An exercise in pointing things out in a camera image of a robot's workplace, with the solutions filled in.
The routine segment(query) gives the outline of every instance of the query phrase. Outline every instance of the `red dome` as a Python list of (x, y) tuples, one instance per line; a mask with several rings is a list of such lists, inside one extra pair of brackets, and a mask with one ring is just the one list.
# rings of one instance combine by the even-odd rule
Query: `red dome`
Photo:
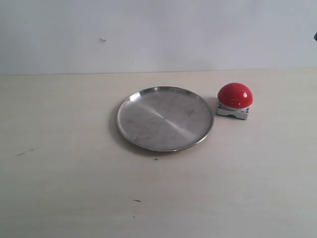
[(231, 108), (246, 108), (253, 102), (250, 89), (242, 83), (229, 83), (218, 92), (219, 101)]

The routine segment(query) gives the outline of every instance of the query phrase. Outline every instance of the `plate rim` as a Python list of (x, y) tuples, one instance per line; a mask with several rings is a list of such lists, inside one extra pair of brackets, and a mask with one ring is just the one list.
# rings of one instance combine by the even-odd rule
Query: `plate rim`
[[(133, 96), (133, 95), (136, 95), (138, 93), (141, 93), (143, 91), (146, 91), (146, 90), (149, 90), (149, 89), (154, 89), (154, 88), (175, 88), (175, 89), (181, 89), (181, 90), (184, 90), (184, 91), (187, 91), (187, 92), (190, 92), (196, 96), (198, 96), (207, 106), (208, 108), (208, 111), (210, 113), (210, 116), (211, 116), (211, 122), (209, 123), (209, 127), (208, 127), (208, 130), (206, 132), (206, 134), (201, 138), (199, 139), (198, 141), (196, 141), (195, 143), (193, 144), (190, 144), (188, 146), (185, 146), (185, 147), (181, 147), (181, 148), (177, 148), (177, 149), (153, 149), (153, 148), (150, 148), (150, 147), (147, 147), (147, 146), (143, 146), (143, 145), (140, 145), (136, 142), (134, 142), (132, 139), (130, 139), (128, 136), (126, 136), (126, 133), (123, 132), (123, 129), (122, 129), (122, 126), (121, 126), (121, 123), (119, 121), (119, 113), (121, 111), (121, 109), (123, 108), (123, 105)], [(211, 109), (211, 107), (208, 105), (208, 103), (206, 102), (206, 100), (198, 95), (197, 93), (194, 93), (193, 91), (190, 91), (190, 90), (187, 90), (187, 89), (184, 89), (184, 88), (180, 88), (180, 87), (175, 87), (175, 86), (154, 86), (154, 87), (149, 87), (149, 88), (145, 88), (145, 89), (142, 89), (142, 90), (139, 90), (133, 94), (131, 94), (129, 97), (127, 97), (125, 100), (123, 100), (123, 102), (121, 103), (120, 107), (118, 108), (117, 112), (116, 112), (116, 124), (117, 124), (117, 128), (119, 129), (119, 132), (120, 134), (127, 140), (129, 141), (130, 143), (140, 147), (140, 148), (143, 148), (143, 149), (147, 149), (147, 150), (150, 150), (150, 151), (156, 151), (156, 152), (176, 152), (176, 151), (180, 151), (180, 150), (184, 150), (184, 149), (187, 149), (187, 148), (190, 148), (194, 145), (197, 145), (199, 144), (200, 142), (202, 142), (203, 140), (206, 139), (206, 137), (209, 135), (212, 127), (213, 127), (213, 123), (214, 123), (214, 113)]]

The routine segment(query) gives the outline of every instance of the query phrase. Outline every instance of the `wall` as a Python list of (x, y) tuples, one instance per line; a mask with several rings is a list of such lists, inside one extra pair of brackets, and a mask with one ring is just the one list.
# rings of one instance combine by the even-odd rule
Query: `wall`
[(317, 66), (316, 9), (316, 0), (2, 0), (0, 74)]

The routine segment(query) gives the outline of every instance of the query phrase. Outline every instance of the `white table surface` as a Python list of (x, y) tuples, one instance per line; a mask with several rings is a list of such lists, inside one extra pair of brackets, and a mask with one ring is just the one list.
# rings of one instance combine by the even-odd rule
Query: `white table surface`
[[(0, 237), (316, 238), (316, 76), (0, 77)], [(215, 111), (232, 81), (253, 92), (249, 118), (215, 116), (192, 148), (156, 154), (118, 134), (117, 108), (138, 90), (183, 87)]]

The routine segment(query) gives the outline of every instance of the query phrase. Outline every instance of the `stainless steel plate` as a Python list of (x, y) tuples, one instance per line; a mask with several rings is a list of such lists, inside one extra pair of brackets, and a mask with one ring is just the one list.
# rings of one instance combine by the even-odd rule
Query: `stainless steel plate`
[(144, 89), (126, 99), (117, 125), (130, 142), (169, 152), (201, 142), (213, 124), (213, 113), (199, 95), (176, 87)]

